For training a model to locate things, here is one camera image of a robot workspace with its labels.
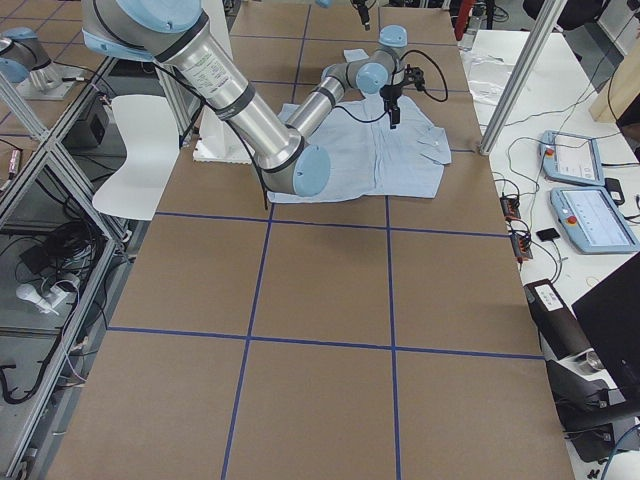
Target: light blue joint cap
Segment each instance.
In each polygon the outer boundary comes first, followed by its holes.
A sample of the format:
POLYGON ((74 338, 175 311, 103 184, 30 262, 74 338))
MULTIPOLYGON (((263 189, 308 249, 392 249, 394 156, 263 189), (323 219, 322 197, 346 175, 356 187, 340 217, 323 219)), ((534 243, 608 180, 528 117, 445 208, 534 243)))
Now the light blue joint cap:
POLYGON ((404 48, 407 46, 407 31, 400 25, 388 25, 380 30, 380 43, 387 47, 404 48))
POLYGON ((309 145, 293 170, 293 191, 301 197, 319 194, 329 181, 330 170, 329 153, 319 145, 309 145))
POLYGON ((376 62, 365 63, 356 74, 356 85, 363 93, 378 93, 389 79, 389 72, 376 62))
POLYGON ((153 55, 146 50, 125 47, 106 38, 93 35, 86 30, 82 30, 82 33, 87 48, 100 55, 121 58, 122 60, 132 60, 134 62, 151 62, 153 60, 153 55))
POLYGON ((2 32, 2 35, 11 40, 31 40, 38 38, 36 32, 27 27, 10 28, 6 32, 2 32))
POLYGON ((160 33, 189 30, 202 13, 200 0, 116 0, 143 27, 160 33))
POLYGON ((0 58, 0 72, 11 83, 20 83, 29 76, 29 70, 22 64, 8 58, 0 58))
POLYGON ((335 67, 334 65, 329 65, 328 67, 325 67, 325 69, 322 71, 322 75, 320 75, 320 80, 324 80, 325 78, 327 78, 327 75, 329 74, 329 71, 335 67))

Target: grid line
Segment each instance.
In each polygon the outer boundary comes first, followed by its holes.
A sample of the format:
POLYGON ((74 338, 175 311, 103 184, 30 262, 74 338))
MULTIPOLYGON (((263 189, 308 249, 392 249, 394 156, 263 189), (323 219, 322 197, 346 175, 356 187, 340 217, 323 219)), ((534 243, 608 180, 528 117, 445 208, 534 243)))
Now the grid line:
MULTIPOLYGON (((377 45, 377 40, 358 40, 358 39, 341 39, 341 38, 315 38, 315 37, 306 37, 306 29, 305 29, 304 37, 288 37, 288 36, 279 36, 279 35, 251 35, 248 33, 235 33, 230 34, 229 36, 232 38, 260 38, 264 40, 274 39, 274 40, 307 40, 311 42, 331 42, 331 43, 372 43, 377 45)), ((455 43, 441 43, 441 42, 412 42, 409 41, 409 45, 423 45, 430 47, 456 47, 458 45, 455 43)))
POLYGON ((387 231, 387 278, 389 282, 389 331, 391 340, 391 380, 393 389, 393 430, 396 446, 396 480, 402 480, 402 452, 400 450, 400 407, 398 399, 398 359, 396 355, 396 321, 393 293, 393 255, 391 244, 391 213, 389 197, 385 196, 387 231))
POLYGON ((260 287, 262 286, 262 276, 264 274, 264 266, 267 259, 267 251, 269 249, 269 237, 271 235, 271 220, 273 219, 273 213, 275 211, 275 205, 271 205, 271 212, 269 213, 269 222, 267 224, 267 231, 264 236, 264 244, 262 246, 262 258, 260 259, 260 268, 258 269, 258 276, 256 279, 256 289, 253 295, 253 303, 251 305, 251 316, 249 318, 249 326, 247 327, 247 336, 244 343, 244 352, 242 354, 242 364, 240 365, 240 375, 238 376, 238 385, 236 387, 236 395, 233 401, 233 411, 231 414, 231 422, 229 424, 229 433, 227 435, 227 445, 224 451, 224 461, 222 463, 222 473, 220 475, 221 480, 227 478, 227 471, 229 468, 229 459, 231 457, 231 446, 233 444, 233 436, 235 433, 236 420, 238 418, 238 409, 240 407, 240 397, 242 395, 242 387, 244 384, 244 375, 247 369, 247 362, 249 360, 249 349, 251 347, 251 334, 253 332, 253 324, 256 318, 256 311, 258 308, 258 298, 260 297, 260 287))
MULTIPOLYGON (((355 228, 363 230, 378 230, 386 231, 386 226, 376 225, 357 225, 348 223, 323 223, 323 222, 306 222, 302 220, 278 220, 278 219, 263 219, 263 218, 251 218, 251 217, 234 217, 225 215, 207 215, 199 213, 180 213, 180 212, 156 212, 157 216, 163 217, 178 217, 178 218, 200 218, 206 220, 230 220, 237 222, 257 222, 257 223, 271 223, 280 225, 301 225, 310 227, 333 227, 333 228, 355 228)), ((490 233, 490 232, 473 232, 464 230, 438 230, 431 228, 411 228, 411 227, 388 227, 392 232, 410 232, 410 233, 428 233, 436 235, 463 235, 470 237, 490 237, 490 238, 508 238, 507 233, 490 233)))
MULTIPOLYGON (((125 327, 110 325, 110 332, 121 333, 141 333, 147 335, 175 335, 181 337, 199 337, 199 338, 216 338, 222 340, 240 340, 261 343, 283 343, 292 345, 309 345, 317 347, 337 347, 337 348, 350 348, 359 350, 382 350, 391 351, 391 345, 378 345, 373 343, 358 343, 358 342, 338 342, 333 340, 313 340, 308 338, 287 338, 287 337, 269 337, 264 335, 239 335, 233 333, 218 333, 218 332, 197 332, 191 330, 168 330, 168 329, 155 329, 155 328, 143 328, 143 327, 125 327)), ((507 353, 507 352, 485 352, 481 350, 456 350, 452 348, 432 348, 432 347, 414 347, 407 345, 396 345, 396 352, 408 352, 408 353, 422 353, 422 354, 434 354, 434 355, 451 355, 451 356, 463 356, 463 357, 485 357, 485 358, 500 358, 511 360, 544 360, 542 355, 534 355, 530 353, 507 353)))
POLYGON ((304 22, 304 31, 302 32, 302 42, 300 44, 300 54, 298 55, 298 64, 296 65, 296 78, 293 84, 293 90, 291 92, 291 103, 294 103, 296 98, 296 90, 298 89, 298 79, 300 78, 300 64, 302 63, 302 55, 304 54, 304 44, 307 37, 307 29, 309 28, 309 18, 311 17, 311 5, 307 7, 307 18, 304 22))

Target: white table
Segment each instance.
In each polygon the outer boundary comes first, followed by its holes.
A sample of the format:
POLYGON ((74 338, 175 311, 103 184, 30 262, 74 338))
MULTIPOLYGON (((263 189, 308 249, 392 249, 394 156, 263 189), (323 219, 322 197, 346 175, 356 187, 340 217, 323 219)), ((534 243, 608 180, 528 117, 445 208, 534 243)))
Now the white table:
MULTIPOLYGON (((514 65, 527 35, 526 32, 480 31, 471 54, 499 58, 506 64, 514 65)), ((507 150, 514 140, 520 137, 539 139, 545 130, 559 130, 561 127, 564 132, 592 137, 602 137, 618 132, 618 128, 614 124, 597 123, 592 120, 589 106, 596 98, 596 94, 593 92, 594 89, 591 87, 589 79, 564 37, 561 34, 552 34, 511 112, 507 124, 525 119, 532 114, 563 110, 573 105, 581 97, 581 94, 584 94, 581 98, 588 98, 573 110, 571 116, 569 114, 572 109, 564 113, 532 117, 525 122, 505 127, 490 155, 492 170, 497 172, 495 177, 501 178, 501 175, 504 175, 504 178, 515 182, 522 193, 534 191, 535 185, 532 182, 516 175, 509 168, 507 150)), ((474 106, 480 125, 487 125, 495 107, 480 101, 475 101, 474 106)), ((562 235, 560 239, 556 240, 556 244, 566 259, 563 262, 562 275, 555 283, 555 287, 565 302, 571 305, 598 281, 604 279, 628 260, 631 255, 583 255, 566 240, 566 235, 561 226, 557 224, 549 202, 549 190, 562 184, 546 180, 544 174, 538 177, 540 172, 538 146, 539 144, 532 140, 518 140, 510 150, 513 169, 531 178, 537 178, 540 185, 535 196, 521 197, 520 212, 532 232, 554 227, 562 235)), ((636 162, 633 152, 621 135, 598 140, 598 147, 603 163, 636 162)), ((605 168, 604 173, 606 177, 618 178, 622 184, 626 197, 625 204, 621 206, 622 213, 624 215, 640 213, 637 211, 634 199, 635 195, 640 193, 640 167, 605 168)), ((502 183, 497 183, 498 192, 502 192, 502 183)), ((505 193, 514 192, 513 187, 505 186, 505 193)), ((636 236, 640 236, 640 228, 636 227, 632 230, 636 236)), ((548 242, 544 246, 553 255, 556 255, 548 242)), ((551 278, 554 272, 551 258, 538 247, 533 246, 532 248, 534 259, 524 262, 521 270, 523 285, 535 280, 551 278)), ((588 377, 589 380, 596 378, 605 378, 612 383, 611 378, 606 374, 588 377)), ((582 462, 570 442, 567 442, 567 448, 576 479, 584 479, 592 469, 599 468, 602 471, 603 466, 595 462, 590 464, 582 462)), ((640 453, 629 452, 618 454, 615 457, 607 474, 607 480, 637 480, 639 475, 640 453)))

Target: bottle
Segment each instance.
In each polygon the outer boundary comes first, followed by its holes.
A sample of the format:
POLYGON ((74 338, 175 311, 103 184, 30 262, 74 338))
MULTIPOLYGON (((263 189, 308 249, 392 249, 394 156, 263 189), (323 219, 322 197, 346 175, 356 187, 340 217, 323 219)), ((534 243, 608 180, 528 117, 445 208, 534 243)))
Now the bottle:
POLYGON ((462 35, 462 40, 458 42, 458 48, 460 50, 468 52, 473 47, 473 42, 476 41, 476 35, 478 34, 478 30, 480 30, 480 25, 482 24, 483 15, 484 8, 482 4, 476 3, 471 11, 471 17, 469 18, 467 29, 465 30, 464 35, 462 35))

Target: white chair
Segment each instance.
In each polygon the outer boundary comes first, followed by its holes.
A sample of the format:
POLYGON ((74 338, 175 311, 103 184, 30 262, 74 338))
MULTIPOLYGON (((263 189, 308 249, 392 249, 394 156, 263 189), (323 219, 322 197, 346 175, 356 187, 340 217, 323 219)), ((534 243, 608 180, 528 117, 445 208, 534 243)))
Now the white chair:
POLYGON ((180 153, 179 132, 164 97, 123 95, 112 102, 127 149, 122 165, 93 197, 96 210, 151 220, 180 153))

